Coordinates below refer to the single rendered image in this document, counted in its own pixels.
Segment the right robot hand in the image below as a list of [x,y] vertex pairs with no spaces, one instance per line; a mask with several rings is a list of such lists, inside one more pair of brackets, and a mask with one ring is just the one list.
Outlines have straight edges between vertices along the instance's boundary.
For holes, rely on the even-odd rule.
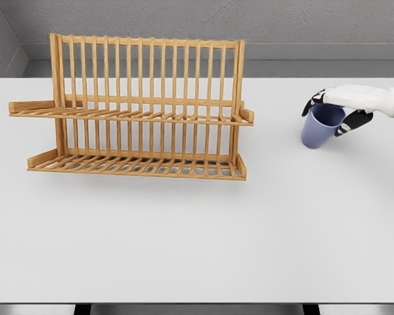
[[302,116],[305,117],[315,104],[332,104],[354,109],[354,112],[343,120],[335,132],[334,136],[340,137],[372,120],[375,110],[373,99],[378,95],[378,91],[378,88],[365,85],[340,85],[323,89],[308,101],[303,109]]

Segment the blue cup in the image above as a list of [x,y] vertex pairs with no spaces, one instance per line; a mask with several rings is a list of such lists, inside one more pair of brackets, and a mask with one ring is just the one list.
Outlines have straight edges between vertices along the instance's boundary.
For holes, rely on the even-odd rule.
[[301,133],[301,141],[308,148],[319,148],[337,131],[345,118],[340,106],[315,104],[307,114]]

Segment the wooden two-tier dish rack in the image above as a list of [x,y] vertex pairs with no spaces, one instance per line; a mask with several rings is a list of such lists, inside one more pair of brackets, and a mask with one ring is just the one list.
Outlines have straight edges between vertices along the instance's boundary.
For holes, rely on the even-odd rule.
[[244,40],[50,36],[53,99],[9,103],[52,118],[56,148],[28,169],[245,180]]

